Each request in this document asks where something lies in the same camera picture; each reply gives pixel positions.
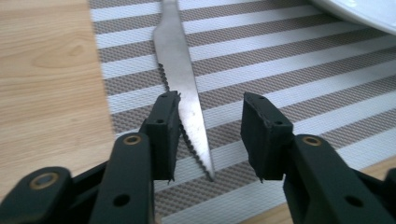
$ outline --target striped placemat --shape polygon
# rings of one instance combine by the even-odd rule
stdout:
[[[90,0],[117,135],[165,92],[152,32],[158,0]],[[156,181],[163,223],[237,223],[285,202],[260,183],[239,135],[244,91],[268,97],[295,133],[326,138],[355,168],[396,155],[396,36],[339,21],[304,0],[180,0],[216,183],[180,141],[176,181]]]

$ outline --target brass screw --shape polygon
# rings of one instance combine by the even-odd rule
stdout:
[[[138,144],[142,138],[139,135],[131,135],[124,138],[123,142],[125,145],[136,145]]]
[[[303,141],[312,147],[318,147],[321,145],[320,139],[313,137],[313,136],[306,136],[303,138]]]
[[[36,176],[32,181],[30,181],[29,186],[31,189],[44,189],[54,184],[58,178],[59,175],[56,173],[45,173]]]

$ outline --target screw hole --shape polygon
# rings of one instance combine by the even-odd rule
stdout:
[[[345,199],[350,205],[355,207],[363,207],[363,202],[357,197],[348,195],[345,197]]]
[[[303,138],[303,141],[313,147],[318,147],[321,145],[321,141],[316,138],[316,137],[312,137],[312,136],[307,136]]]
[[[125,145],[135,145],[135,144],[138,144],[141,140],[142,140],[142,138],[140,136],[131,135],[131,136],[124,138],[123,142]]]
[[[46,187],[53,185],[58,180],[58,178],[59,178],[59,176],[56,173],[45,173],[45,174],[36,176],[30,182],[30,188],[31,189],[44,189]]]
[[[116,207],[123,207],[125,204],[129,202],[129,200],[130,198],[128,195],[121,194],[114,199],[113,204]]]

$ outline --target knife blade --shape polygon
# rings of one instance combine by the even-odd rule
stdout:
[[[209,179],[214,180],[215,170],[207,141],[204,116],[177,0],[163,0],[162,19],[154,30],[153,40],[166,89],[180,93],[178,112],[184,139],[189,149],[198,157],[198,162]]]

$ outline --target white plate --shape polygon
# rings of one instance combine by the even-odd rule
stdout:
[[[396,35],[396,0],[311,0],[333,15]]]

